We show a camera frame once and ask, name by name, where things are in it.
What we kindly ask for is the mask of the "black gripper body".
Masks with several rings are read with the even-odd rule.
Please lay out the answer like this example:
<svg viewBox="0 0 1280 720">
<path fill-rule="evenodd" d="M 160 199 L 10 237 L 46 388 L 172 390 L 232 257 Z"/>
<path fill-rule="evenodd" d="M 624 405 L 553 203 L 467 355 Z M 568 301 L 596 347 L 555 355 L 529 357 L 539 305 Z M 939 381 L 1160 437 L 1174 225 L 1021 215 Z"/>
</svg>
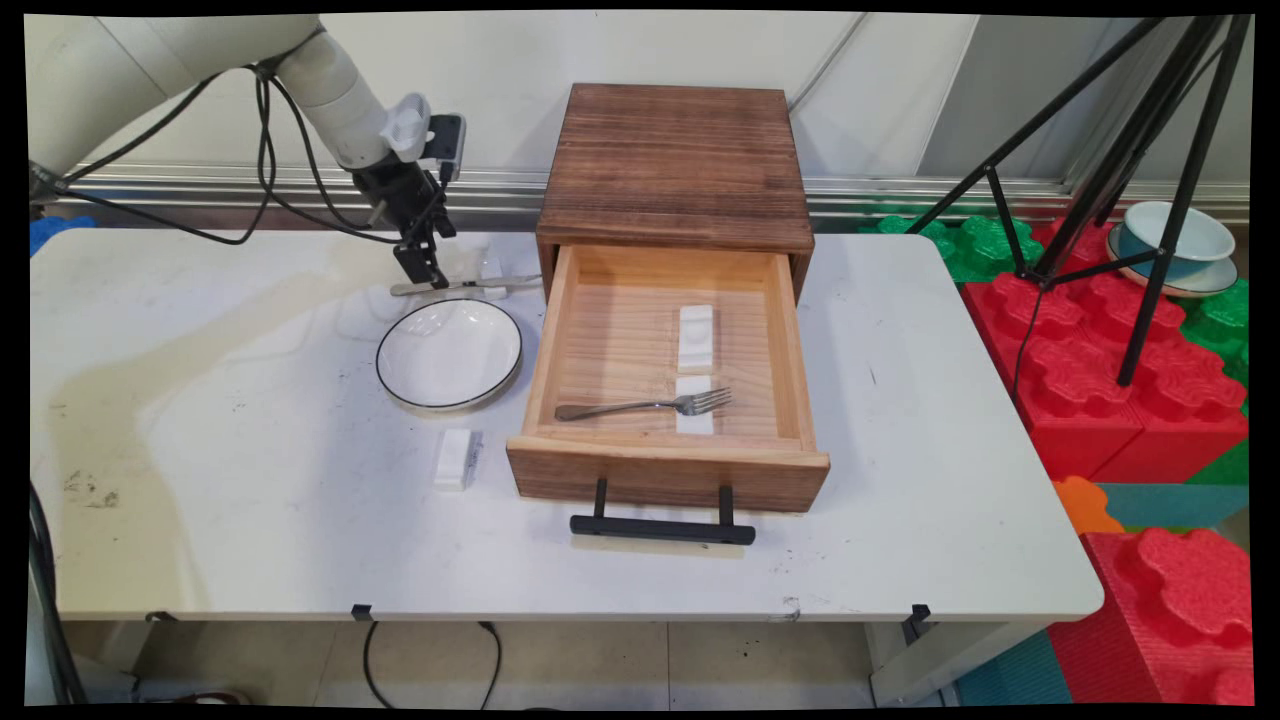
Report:
<svg viewBox="0 0 1280 720">
<path fill-rule="evenodd" d="M 384 160 L 352 170 L 356 188 L 402 237 L 422 237 L 422 215 L 439 199 L 447 204 L 448 174 L 438 179 L 416 161 Z"/>
</svg>

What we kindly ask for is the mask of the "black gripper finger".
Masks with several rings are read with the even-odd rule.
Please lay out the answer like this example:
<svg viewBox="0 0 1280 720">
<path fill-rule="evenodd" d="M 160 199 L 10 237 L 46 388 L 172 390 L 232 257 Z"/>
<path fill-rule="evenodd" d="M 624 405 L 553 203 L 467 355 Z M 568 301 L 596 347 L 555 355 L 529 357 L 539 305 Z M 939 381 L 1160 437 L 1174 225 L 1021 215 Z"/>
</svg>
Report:
<svg viewBox="0 0 1280 720">
<path fill-rule="evenodd" d="M 436 246 L 433 240 L 402 240 L 394 246 L 393 255 L 411 284 L 426 284 L 428 288 L 438 286 Z"/>
<path fill-rule="evenodd" d="M 453 238 L 457 234 L 444 201 L 439 199 L 434 200 L 422 215 L 422 261 L 428 269 L 428 283 L 434 290 L 443 290 L 451 282 L 438 259 L 436 234 L 444 238 Z"/>
</svg>

